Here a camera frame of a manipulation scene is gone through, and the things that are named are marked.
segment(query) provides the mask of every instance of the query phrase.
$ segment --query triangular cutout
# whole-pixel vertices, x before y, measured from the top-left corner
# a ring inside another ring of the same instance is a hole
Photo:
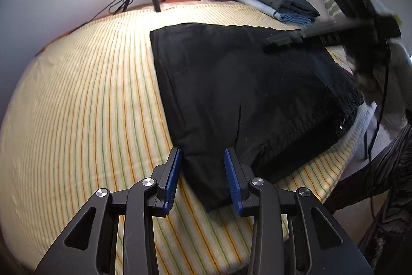
[[[321,249],[329,249],[343,243],[342,238],[318,208],[311,208],[311,214]]]
[[[94,207],[91,207],[86,211],[83,217],[79,220],[78,224],[72,229],[67,238],[64,240],[64,244],[67,247],[81,249],[82,251],[87,249],[95,214],[96,208]]]

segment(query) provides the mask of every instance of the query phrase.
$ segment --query bed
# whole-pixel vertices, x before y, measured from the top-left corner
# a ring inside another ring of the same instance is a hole
[[[161,8],[92,21],[46,46],[22,76],[0,133],[0,224],[9,251],[28,268],[37,266],[95,190],[130,188],[166,161],[172,143],[150,31],[184,22],[296,28],[236,2]],[[328,51],[350,71],[342,48]],[[325,201],[373,112],[362,104],[338,143],[278,186],[292,191],[307,186]],[[153,225],[161,274],[230,274],[248,263],[253,220],[238,217],[231,206],[205,212],[183,176],[170,215],[154,218]],[[123,228],[121,218],[117,274],[122,274]]]

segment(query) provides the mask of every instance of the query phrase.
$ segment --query white and blue folded cloth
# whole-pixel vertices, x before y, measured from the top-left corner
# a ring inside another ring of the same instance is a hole
[[[245,5],[252,6],[253,8],[259,10],[260,12],[267,14],[270,17],[276,18],[277,20],[296,25],[310,25],[314,22],[312,17],[301,15],[298,13],[280,13],[275,9],[271,8],[259,0],[236,0],[237,2],[243,3]]]

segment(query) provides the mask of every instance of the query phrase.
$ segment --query striped tablecloth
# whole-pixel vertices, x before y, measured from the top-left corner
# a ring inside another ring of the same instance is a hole
[[[54,41],[30,64],[0,133],[0,224],[15,257],[35,268],[98,188],[118,191],[150,176],[172,147],[149,32],[199,22],[293,29],[235,2],[163,4],[93,21]],[[341,48],[329,52],[347,67]],[[279,182],[324,200],[373,111],[359,107],[343,139]],[[232,207],[206,213],[183,177],[170,215],[154,219],[161,274],[227,274],[248,262],[252,219]],[[122,271],[124,218],[117,274]]]

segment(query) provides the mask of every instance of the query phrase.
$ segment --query floor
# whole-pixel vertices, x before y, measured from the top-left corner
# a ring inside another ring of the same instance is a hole
[[[372,135],[376,129],[376,118],[374,117],[369,124],[367,130],[368,142],[372,139]],[[396,132],[391,131],[390,133],[382,126],[376,137],[375,144],[372,149],[372,158],[374,158],[378,153],[380,153],[394,138],[396,137]],[[364,146],[361,143],[354,155],[354,157],[349,162],[347,168],[343,172],[341,179],[355,173],[365,165],[367,165],[368,160],[364,159]],[[373,198],[373,206],[375,213],[381,208],[382,204],[386,199],[387,193],[375,196]],[[339,222],[339,224],[345,229],[351,239],[358,244],[366,232],[369,225],[372,223],[372,215],[370,211],[370,200],[366,199],[354,205],[348,206],[344,209],[335,212],[334,217]]]

